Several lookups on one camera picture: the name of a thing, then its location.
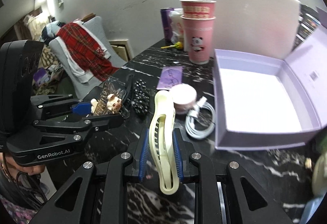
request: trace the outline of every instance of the black marble table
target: black marble table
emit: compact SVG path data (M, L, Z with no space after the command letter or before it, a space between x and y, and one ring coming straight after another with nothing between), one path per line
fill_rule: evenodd
M90 160L96 164L109 161L115 155L125 152L129 143L139 138L142 127L148 127L152 120L156 86L164 66L183 66L183 83L197 90L197 99L205 96L214 105L213 60L207 65L194 65L183 51L160 49L165 45L164 41L159 41L110 77L110 81L117 86L124 86L125 78L130 73L145 80L151 95L150 113L140 119L131 110L130 117L121 127L95 134L85 148L85 155L49 164L47 168L57 188L85 161ZM313 197L311 173L305 169L305 159L311 157L310 147L251 152L215 150L214 133L205 140L193 140L185 132L184 121L185 116L177 115L175 128L180 128L184 140L192 142L196 151L221 163L237 161L280 204L294 223L300 221L306 202ZM146 178L142 185L128 185L129 223L194 222L194 184L180 185L175 194L163 195L159 189L156 168L150 161Z

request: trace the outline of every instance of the pink paper cup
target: pink paper cup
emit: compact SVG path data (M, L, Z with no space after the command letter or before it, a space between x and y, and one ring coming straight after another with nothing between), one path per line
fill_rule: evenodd
M216 1L211 0L180 0L186 18L213 18Z
M212 51L212 31L215 17L192 19L182 16L182 20L184 42L187 44L190 61L197 65L208 63Z

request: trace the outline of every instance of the gray chair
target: gray chair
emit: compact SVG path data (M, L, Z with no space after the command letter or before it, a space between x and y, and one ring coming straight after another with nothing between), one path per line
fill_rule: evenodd
M89 31L91 31L107 48L109 53L111 54L109 61L112 63L114 67L122 67L126 62L121 59L116 52L113 50L111 45L109 44L106 35L102 26L102 18L95 17L88 22L83 24ZM77 77L75 77L70 69L70 66L67 61L67 57L65 56L63 49L61 48L59 42L54 39L49 43L49 46L52 52L58 57L59 61L63 65L67 75L70 77L73 82L75 92L78 98L84 98L94 87L99 86L102 82L96 77L92 77L88 82L81 83Z

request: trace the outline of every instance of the open box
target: open box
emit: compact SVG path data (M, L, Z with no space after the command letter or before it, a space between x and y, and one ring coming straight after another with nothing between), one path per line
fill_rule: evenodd
M216 149L304 145L327 125L327 13L284 60L215 50Z

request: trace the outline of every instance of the panda logo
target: panda logo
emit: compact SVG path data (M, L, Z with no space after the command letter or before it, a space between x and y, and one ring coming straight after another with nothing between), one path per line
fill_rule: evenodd
M203 51L203 49L204 49L204 46L203 46L203 38L202 37L192 37L191 48L195 52Z

